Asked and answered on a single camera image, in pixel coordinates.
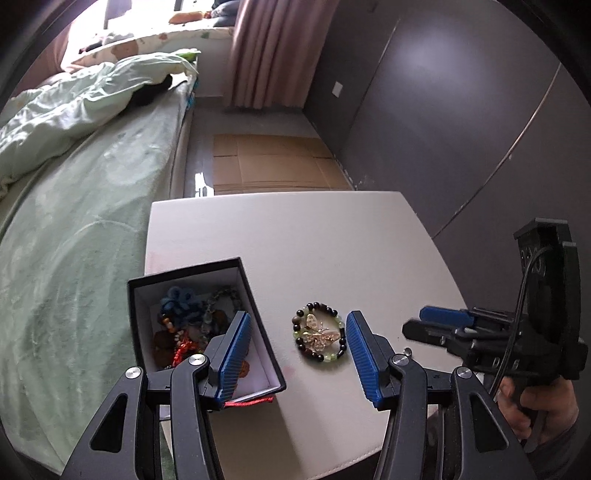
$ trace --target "silver bolt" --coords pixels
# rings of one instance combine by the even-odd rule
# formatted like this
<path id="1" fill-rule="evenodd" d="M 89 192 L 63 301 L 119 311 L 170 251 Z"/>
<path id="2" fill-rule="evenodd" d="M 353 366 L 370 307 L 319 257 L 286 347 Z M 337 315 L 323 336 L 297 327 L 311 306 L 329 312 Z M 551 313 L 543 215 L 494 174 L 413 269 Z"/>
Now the silver bolt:
<path id="1" fill-rule="evenodd" d="M 202 355 L 200 353 L 196 353 L 195 355 L 191 355 L 189 357 L 189 363 L 191 365 L 201 365 L 205 363 L 205 355 Z"/>
<path id="2" fill-rule="evenodd" d="M 404 365 L 408 365 L 408 357 L 406 355 L 402 355 L 401 353 L 399 353 L 392 357 L 392 362 L 395 365 L 400 365 L 401 367 L 403 367 Z"/>
<path id="3" fill-rule="evenodd" d="M 472 370 L 468 367 L 460 367 L 456 370 L 456 373 L 460 378 L 470 378 L 472 376 Z"/>
<path id="4" fill-rule="evenodd" d="M 140 367 L 131 367 L 128 368 L 125 372 L 125 376 L 133 380 L 134 378 L 138 378 L 141 375 L 142 369 Z"/>

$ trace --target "white wall outlet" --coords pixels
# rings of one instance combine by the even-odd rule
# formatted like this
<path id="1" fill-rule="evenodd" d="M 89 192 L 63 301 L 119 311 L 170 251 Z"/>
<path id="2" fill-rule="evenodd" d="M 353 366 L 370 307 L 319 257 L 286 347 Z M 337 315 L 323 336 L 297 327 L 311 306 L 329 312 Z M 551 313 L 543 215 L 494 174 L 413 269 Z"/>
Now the white wall outlet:
<path id="1" fill-rule="evenodd" d="M 340 93 L 343 90 L 343 85 L 339 82 L 335 82 L 335 86 L 333 87 L 333 95 L 335 97 L 340 97 Z"/>

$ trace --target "white tabletop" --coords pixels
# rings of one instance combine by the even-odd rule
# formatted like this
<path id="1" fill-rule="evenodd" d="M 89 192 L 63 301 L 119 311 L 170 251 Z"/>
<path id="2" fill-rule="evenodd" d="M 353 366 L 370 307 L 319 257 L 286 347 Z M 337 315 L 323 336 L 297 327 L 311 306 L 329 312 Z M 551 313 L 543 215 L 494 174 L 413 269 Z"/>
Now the white tabletop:
<path id="1" fill-rule="evenodd" d="M 426 304 L 465 308 L 441 255 L 397 192 L 259 193 L 152 205 L 145 273 L 242 257 L 287 382 L 273 404 L 210 416 L 227 480 L 321 478 L 379 451 L 387 412 L 363 390 L 349 352 L 317 368 L 296 350 L 291 318 L 319 301 L 361 310 L 395 351 L 426 368 L 460 364 L 404 339 Z"/>

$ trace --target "butterfly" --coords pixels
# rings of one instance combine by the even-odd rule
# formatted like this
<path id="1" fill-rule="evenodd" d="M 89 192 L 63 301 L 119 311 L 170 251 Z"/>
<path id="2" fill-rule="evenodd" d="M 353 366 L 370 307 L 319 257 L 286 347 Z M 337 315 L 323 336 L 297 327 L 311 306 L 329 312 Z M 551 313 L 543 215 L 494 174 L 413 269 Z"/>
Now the butterfly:
<path id="1" fill-rule="evenodd" d="M 306 328 L 311 332 L 302 333 L 302 340 L 308 348 L 315 352 L 324 351 L 326 347 L 340 338 L 339 332 L 322 328 L 322 322 L 311 313 L 306 317 Z"/>

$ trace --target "human hand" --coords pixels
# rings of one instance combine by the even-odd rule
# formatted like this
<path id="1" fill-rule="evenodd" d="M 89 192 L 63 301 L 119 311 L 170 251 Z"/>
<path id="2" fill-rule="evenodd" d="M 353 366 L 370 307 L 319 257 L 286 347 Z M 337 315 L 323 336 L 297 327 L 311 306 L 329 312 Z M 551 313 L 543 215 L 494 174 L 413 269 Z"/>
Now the human hand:
<path id="1" fill-rule="evenodd" d="M 531 435 L 531 420 L 511 400 L 515 392 L 515 384 L 509 377 L 503 378 L 497 393 L 499 410 L 509 423 L 509 426 L 519 440 Z M 550 385 L 527 387 L 519 398 L 522 407 L 531 410 L 545 410 L 548 412 L 540 444 L 549 442 L 574 425 L 579 416 L 577 398 L 574 396 L 573 383 L 562 377 L 554 380 Z"/>

